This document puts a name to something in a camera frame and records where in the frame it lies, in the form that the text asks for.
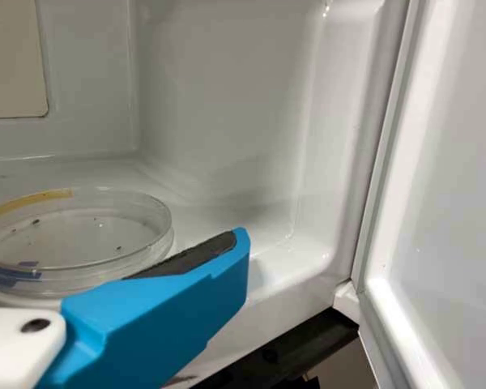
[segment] clear plastic dish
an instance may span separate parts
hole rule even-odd
[[[59,298],[164,259],[171,212],[147,194],[69,188],[0,205],[0,291]]]

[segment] black rubber edge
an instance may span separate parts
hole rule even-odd
[[[155,266],[127,276],[125,280],[185,274],[232,250],[236,243],[236,234],[233,231],[226,231],[207,239],[199,245],[183,250],[163,262],[157,263]]]

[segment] black base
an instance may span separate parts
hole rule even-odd
[[[232,363],[195,389],[316,389],[301,376],[358,336],[358,325],[329,308]]]

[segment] yellow label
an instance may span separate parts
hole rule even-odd
[[[25,207],[26,205],[39,203],[45,200],[67,199],[72,197],[72,189],[46,190],[45,192],[30,194],[29,196],[20,197],[0,205],[0,215],[14,211],[15,209]]]

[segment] blue tool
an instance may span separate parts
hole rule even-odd
[[[38,387],[162,387],[245,302],[249,250],[234,229],[65,298],[67,340]]]

